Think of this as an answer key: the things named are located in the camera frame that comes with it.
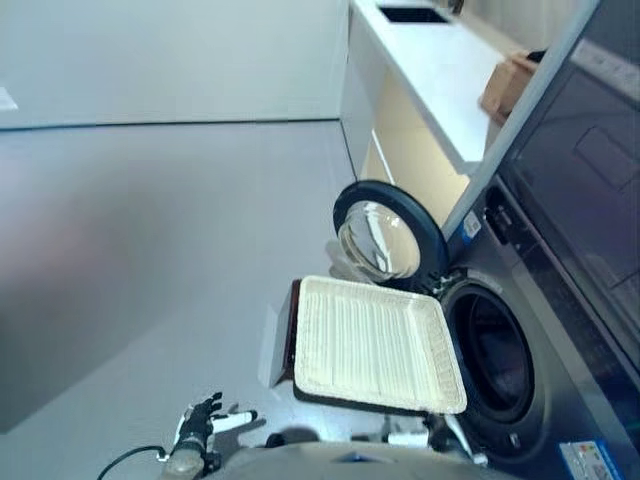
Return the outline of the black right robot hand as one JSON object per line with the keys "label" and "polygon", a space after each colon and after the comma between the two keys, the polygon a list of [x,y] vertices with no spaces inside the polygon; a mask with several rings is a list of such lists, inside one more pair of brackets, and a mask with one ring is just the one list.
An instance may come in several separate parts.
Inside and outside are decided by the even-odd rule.
{"label": "black right robot hand", "polygon": [[484,453],[472,449],[464,429],[453,414],[428,414],[417,430],[393,427],[382,434],[382,441],[393,446],[428,449],[483,468],[489,465]]}

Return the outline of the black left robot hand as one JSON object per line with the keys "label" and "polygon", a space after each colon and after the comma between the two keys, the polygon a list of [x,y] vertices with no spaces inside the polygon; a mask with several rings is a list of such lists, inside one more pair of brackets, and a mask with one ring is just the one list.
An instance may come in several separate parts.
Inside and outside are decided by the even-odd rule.
{"label": "black left robot hand", "polygon": [[249,425],[258,419],[253,409],[221,413],[221,391],[190,404],[180,418],[174,436],[172,449],[194,446],[202,452],[212,449],[214,437]]}

